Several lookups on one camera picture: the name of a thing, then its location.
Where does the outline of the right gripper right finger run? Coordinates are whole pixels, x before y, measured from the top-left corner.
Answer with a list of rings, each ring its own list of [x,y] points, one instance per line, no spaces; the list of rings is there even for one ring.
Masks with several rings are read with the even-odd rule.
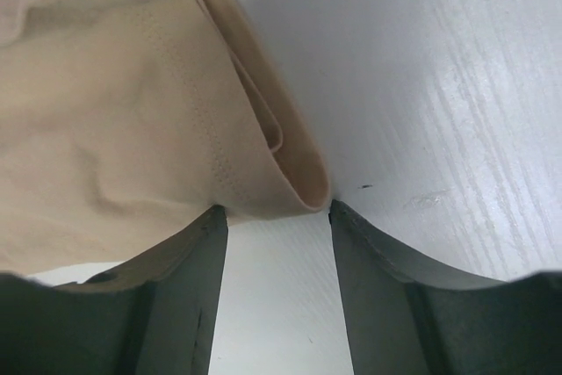
[[[341,201],[328,219],[355,373],[560,373],[559,272],[485,278],[407,246]]]

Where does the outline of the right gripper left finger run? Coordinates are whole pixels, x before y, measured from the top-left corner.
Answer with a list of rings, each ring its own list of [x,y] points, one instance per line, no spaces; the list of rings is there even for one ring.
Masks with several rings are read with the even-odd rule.
[[[208,373],[226,249],[215,206],[81,284],[3,273],[2,373]]]

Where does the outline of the beige t shirt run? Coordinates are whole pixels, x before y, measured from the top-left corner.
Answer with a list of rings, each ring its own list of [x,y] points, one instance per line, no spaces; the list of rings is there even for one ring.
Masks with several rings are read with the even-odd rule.
[[[236,0],[1,0],[3,270],[125,261],[213,205],[329,198]]]

